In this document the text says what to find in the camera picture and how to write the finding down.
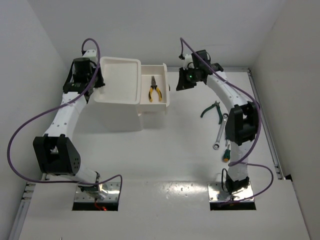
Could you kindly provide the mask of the yellow black needle-nose pliers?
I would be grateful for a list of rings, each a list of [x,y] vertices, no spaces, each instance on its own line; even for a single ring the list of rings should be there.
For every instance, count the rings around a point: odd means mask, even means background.
[[[150,85],[150,89],[148,92],[148,99],[151,103],[153,102],[153,98],[152,98],[153,91],[157,92],[158,101],[161,102],[162,101],[162,92],[160,91],[160,89],[156,83],[156,79],[155,79],[154,75],[151,76],[151,85]]]

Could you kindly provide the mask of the white drawer cabinet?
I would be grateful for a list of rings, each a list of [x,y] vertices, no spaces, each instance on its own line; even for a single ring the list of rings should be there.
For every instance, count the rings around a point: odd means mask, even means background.
[[[82,110],[76,129],[84,132],[138,132],[143,129],[141,61],[132,58],[100,59],[105,85],[96,88]]]

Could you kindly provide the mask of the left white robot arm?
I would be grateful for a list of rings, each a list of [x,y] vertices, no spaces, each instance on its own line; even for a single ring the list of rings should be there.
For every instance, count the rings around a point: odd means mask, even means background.
[[[42,173],[75,181],[83,193],[95,201],[103,201],[108,195],[108,187],[98,183],[99,173],[82,163],[72,143],[79,116],[94,88],[104,86],[97,56],[96,50],[90,49],[72,61],[63,85],[62,108],[43,136],[34,138],[33,148]]]

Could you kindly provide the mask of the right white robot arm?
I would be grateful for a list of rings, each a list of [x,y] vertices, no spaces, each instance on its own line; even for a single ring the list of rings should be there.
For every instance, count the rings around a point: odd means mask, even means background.
[[[205,50],[194,53],[180,54],[183,65],[179,68],[177,91],[194,88],[203,82],[224,104],[228,111],[225,124],[225,135],[230,142],[230,162],[225,179],[226,191],[231,194],[249,185],[248,156],[252,141],[259,130],[259,113],[257,106],[248,101],[234,89],[227,80],[213,73],[207,66],[211,64]]]

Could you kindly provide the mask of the long silver ratchet wrench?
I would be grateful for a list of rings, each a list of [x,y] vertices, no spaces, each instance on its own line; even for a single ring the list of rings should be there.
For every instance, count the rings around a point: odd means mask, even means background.
[[[228,116],[229,115],[227,113],[224,113],[222,115],[222,123],[220,124],[215,143],[212,146],[214,150],[218,150],[220,148],[220,141],[221,141],[221,138],[222,138],[223,131],[225,129],[225,125],[226,125]]]

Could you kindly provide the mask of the green orange stubby screwdriver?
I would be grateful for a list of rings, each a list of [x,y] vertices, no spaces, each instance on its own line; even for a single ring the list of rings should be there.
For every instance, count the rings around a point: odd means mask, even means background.
[[[230,160],[230,158],[231,158],[231,150],[230,150],[230,144],[228,144],[227,148],[226,148],[226,150],[225,150],[225,152],[223,154],[223,159],[222,160],[225,163],[227,163]]]

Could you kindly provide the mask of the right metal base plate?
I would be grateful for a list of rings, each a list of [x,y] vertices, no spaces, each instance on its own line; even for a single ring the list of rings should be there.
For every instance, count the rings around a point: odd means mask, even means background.
[[[245,202],[255,201],[251,184],[249,184],[248,187],[242,187],[239,190],[233,191],[231,194],[227,192],[225,186],[223,190],[220,182],[210,182],[207,188],[210,203],[240,201],[243,199],[245,199]]]

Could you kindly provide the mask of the metal base plate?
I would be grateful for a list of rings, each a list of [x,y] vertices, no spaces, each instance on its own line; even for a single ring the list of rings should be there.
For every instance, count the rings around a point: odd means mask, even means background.
[[[233,191],[231,194],[227,192],[225,186],[223,190],[220,182],[210,182],[207,188],[210,203],[240,201],[243,199],[245,199],[245,202],[255,201],[251,184],[249,184],[248,187],[242,187],[239,190]]]
[[[76,203],[117,202],[120,194],[120,182],[107,182],[95,186],[78,185],[74,195]]]

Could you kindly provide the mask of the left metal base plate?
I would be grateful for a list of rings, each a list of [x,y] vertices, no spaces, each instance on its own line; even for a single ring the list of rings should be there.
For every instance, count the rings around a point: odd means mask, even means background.
[[[107,182],[95,186],[78,185],[74,195],[76,203],[117,202],[120,194],[120,182]]]

